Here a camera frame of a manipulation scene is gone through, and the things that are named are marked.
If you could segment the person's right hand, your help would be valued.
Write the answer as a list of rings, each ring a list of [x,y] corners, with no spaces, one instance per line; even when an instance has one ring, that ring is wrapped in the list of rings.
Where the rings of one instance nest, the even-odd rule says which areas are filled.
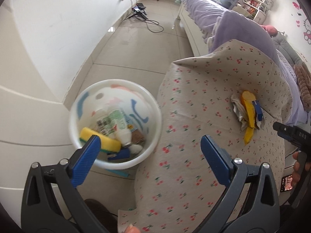
[[[293,158],[296,160],[296,162],[294,163],[294,166],[293,166],[292,182],[291,182],[292,187],[295,187],[301,178],[301,175],[298,173],[298,170],[300,167],[300,164],[297,160],[298,154],[299,154],[299,152],[297,152],[297,151],[295,153],[293,153]]]

